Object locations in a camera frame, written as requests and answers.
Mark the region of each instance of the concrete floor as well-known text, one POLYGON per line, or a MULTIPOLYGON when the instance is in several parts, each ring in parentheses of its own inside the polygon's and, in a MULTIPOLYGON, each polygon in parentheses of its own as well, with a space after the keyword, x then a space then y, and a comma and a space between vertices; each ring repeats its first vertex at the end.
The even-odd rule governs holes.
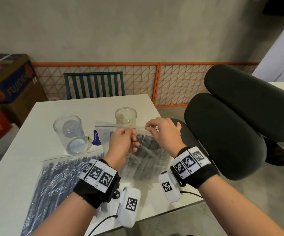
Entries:
MULTIPOLYGON (((159 108, 164 118, 183 119, 186 107, 159 108)), ((253 175, 240 180, 227 180, 233 187, 270 216, 284 230, 284 167, 264 163, 253 175)), ((226 235, 206 203, 190 206, 160 217, 138 222, 132 229, 120 229, 105 235, 226 235)))

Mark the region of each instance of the empty transparent container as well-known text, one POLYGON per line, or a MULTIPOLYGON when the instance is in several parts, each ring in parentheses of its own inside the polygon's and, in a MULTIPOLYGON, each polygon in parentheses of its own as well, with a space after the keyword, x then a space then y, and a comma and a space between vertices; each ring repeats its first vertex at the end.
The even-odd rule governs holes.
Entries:
POLYGON ((115 118, 117 124, 124 124, 135 127, 137 112, 130 107, 123 107, 116 110, 115 118))
POLYGON ((87 148, 87 140, 81 119, 76 115, 65 115, 54 122, 54 130, 67 153, 74 155, 87 148))

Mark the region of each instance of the white table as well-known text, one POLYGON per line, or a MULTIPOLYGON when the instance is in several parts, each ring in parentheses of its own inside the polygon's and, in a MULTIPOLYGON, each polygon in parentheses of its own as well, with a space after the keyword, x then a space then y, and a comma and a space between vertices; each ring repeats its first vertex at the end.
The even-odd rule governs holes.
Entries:
MULTIPOLYGON (((137 111, 137 126, 159 115, 149 96, 130 95, 106 98, 88 98, 36 103, 18 132, 13 143, 0 162, 0 235, 19 236, 26 219, 35 184, 42 169, 42 160, 66 155, 53 122, 60 116, 75 114, 80 117, 86 135, 93 132, 96 120, 115 122, 115 111, 120 107, 132 107, 137 111)), ((202 201, 184 194, 176 203, 169 203, 157 180, 121 182, 121 187, 131 185, 141 190, 141 201, 136 221, 202 201)), ((199 194, 187 186, 186 191, 199 194)), ((96 224, 89 226, 86 235, 96 224)), ((114 218, 108 219, 94 234, 119 227, 114 218)))

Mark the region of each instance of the black wristband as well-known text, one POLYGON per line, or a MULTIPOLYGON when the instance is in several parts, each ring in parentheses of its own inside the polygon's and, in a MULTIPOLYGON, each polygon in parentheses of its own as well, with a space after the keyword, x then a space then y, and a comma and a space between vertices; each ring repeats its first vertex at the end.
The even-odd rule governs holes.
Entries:
MULTIPOLYGON (((99 161, 108 165, 108 163, 103 159, 99 159, 99 161)), ((86 183, 82 179, 79 179, 76 186, 73 188, 73 192, 81 196, 95 209, 97 209, 101 205, 101 203, 104 202, 104 200, 101 199, 102 192, 97 190, 94 186, 86 183)))
MULTIPOLYGON (((184 147, 179 152, 178 155, 184 153, 186 150, 191 149, 191 147, 184 147)), ((207 164, 201 167, 199 170, 192 173, 190 176, 182 180, 183 183, 187 183, 194 188, 199 188, 207 179, 211 178, 213 175, 218 174, 217 170, 212 167, 211 164, 207 164)))

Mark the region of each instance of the orange metal frame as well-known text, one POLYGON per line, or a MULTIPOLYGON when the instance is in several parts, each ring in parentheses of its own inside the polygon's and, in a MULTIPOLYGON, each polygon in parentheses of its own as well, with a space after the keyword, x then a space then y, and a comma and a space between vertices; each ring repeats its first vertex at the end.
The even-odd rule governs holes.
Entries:
MULTIPOLYGON (((154 90, 152 102, 155 105, 156 94, 158 90, 160 72, 162 65, 215 65, 215 64, 230 64, 230 65, 255 65, 259 64, 258 62, 34 62, 32 63, 35 67, 57 67, 57 66, 136 66, 136 65, 156 65, 156 75, 154 81, 154 90)), ((187 106, 187 103, 174 104, 174 105, 163 105, 156 106, 157 108, 167 108, 167 107, 178 107, 178 106, 187 106)))

